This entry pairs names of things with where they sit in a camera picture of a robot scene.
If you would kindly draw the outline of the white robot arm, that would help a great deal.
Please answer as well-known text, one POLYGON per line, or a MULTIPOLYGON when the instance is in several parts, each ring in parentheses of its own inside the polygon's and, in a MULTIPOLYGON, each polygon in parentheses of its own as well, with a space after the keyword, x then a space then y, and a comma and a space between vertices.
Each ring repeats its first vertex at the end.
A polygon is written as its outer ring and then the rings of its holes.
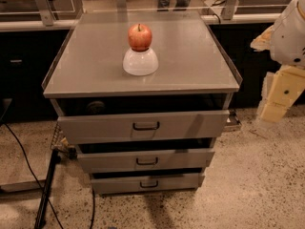
POLYGON ((305 0, 292 0, 251 47, 268 50, 280 64, 276 73, 266 74, 257 110, 260 121, 276 123, 305 90, 305 0))

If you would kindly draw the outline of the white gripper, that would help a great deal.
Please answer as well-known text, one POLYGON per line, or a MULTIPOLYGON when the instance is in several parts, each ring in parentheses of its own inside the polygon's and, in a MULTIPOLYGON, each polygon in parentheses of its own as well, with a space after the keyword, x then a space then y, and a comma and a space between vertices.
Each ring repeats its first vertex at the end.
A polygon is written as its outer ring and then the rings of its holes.
POLYGON ((267 72, 256 112, 258 118, 270 123, 279 122, 304 90, 305 70, 302 68, 282 65, 276 73, 267 72))

